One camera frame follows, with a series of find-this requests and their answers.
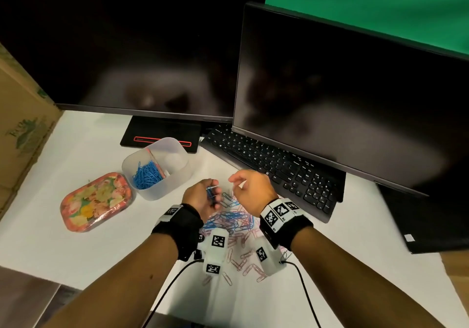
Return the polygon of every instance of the keyboard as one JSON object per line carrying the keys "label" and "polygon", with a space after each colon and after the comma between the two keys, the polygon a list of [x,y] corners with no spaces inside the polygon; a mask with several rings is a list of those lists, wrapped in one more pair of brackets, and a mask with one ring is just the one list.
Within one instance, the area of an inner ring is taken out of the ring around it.
{"label": "keyboard", "polygon": [[217,125],[200,145],[238,169],[267,174],[280,196],[322,222],[343,201],[345,172],[235,133],[228,124]]}

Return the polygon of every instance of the cable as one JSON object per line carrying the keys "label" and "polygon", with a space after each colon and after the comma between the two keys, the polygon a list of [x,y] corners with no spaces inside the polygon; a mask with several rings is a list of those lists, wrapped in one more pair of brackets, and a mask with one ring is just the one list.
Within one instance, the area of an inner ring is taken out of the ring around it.
{"label": "cable", "polygon": [[179,277],[180,274],[182,274],[182,272],[187,269],[189,266],[191,266],[192,264],[195,264],[195,263],[199,263],[199,262],[203,262],[203,259],[199,259],[199,260],[194,260],[194,261],[191,261],[189,264],[187,264],[185,267],[183,267],[181,269],[180,272],[178,272],[178,274],[176,275],[175,278],[173,278],[173,281],[171,281],[168,285],[168,287],[166,288],[165,292],[163,292],[163,295],[161,296],[160,300],[158,301],[158,303],[156,304],[155,308],[153,308],[153,311],[149,314],[147,320],[145,321],[145,324],[142,326],[142,328],[145,328],[149,322],[149,320],[153,317],[153,314],[155,313],[156,309],[158,308],[158,306],[160,305],[161,301],[163,301],[163,298],[165,297],[166,293],[168,292],[169,288],[171,287],[172,284],[174,284],[174,281],[176,281],[176,279]]}
{"label": "cable", "polygon": [[281,263],[290,264],[296,267],[296,271],[298,272],[298,275],[300,276],[301,284],[303,285],[304,294],[306,295],[306,298],[308,299],[309,307],[311,307],[311,312],[313,312],[313,316],[314,316],[314,319],[316,320],[316,324],[318,325],[319,328],[321,328],[320,321],[318,321],[318,318],[316,317],[316,313],[314,312],[313,305],[311,304],[311,300],[309,299],[308,291],[306,290],[306,286],[304,285],[304,281],[303,281],[303,277],[301,276],[300,269],[298,268],[298,266],[296,266],[295,263],[292,263],[290,261],[282,260]]}

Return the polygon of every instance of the black wristband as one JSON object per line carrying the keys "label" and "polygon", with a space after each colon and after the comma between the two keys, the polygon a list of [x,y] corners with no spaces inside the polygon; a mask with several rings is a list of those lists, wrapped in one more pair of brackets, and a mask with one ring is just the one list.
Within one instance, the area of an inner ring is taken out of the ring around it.
{"label": "black wristband", "polygon": [[196,209],[183,203],[167,210],[151,233],[171,236],[178,249],[178,259],[187,261],[197,249],[199,230],[202,226],[203,221]]}
{"label": "black wristband", "polygon": [[274,249],[279,245],[291,250],[296,234],[313,223],[305,217],[303,210],[289,199],[271,201],[262,211],[260,229]]}

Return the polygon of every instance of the black monitor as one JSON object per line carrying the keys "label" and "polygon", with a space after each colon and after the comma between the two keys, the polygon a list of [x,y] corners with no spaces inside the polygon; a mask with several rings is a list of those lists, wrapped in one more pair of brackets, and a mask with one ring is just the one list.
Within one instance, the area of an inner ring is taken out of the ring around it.
{"label": "black monitor", "polygon": [[61,109],[230,122],[248,1],[0,0],[0,42]]}
{"label": "black monitor", "polygon": [[459,196],[468,71],[464,55],[248,4],[233,130],[395,189]]}

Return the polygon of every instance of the plastic container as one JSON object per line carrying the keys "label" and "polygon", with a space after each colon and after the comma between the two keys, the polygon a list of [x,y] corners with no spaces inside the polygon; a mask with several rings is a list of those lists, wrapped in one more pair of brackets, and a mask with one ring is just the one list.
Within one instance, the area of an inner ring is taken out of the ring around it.
{"label": "plastic container", "polygon": [[132,203],[132,190],[118,172],[110,172],[69,193],[60,212],[73,232],[91,230]]}
{"label": "plastic container", "polygon": [[[166,177],[148,189],[139,190],[135,187],[133,176],[137,171],[138,162],[146,165],[152,160],[147,149],[161,166]],[[144,199],[154,201],[189,180],[192,176],[192,167],[187,152],[176,139],[162,138],[125,158],[122,163],[122,172],[134,191],[141,194]]]}

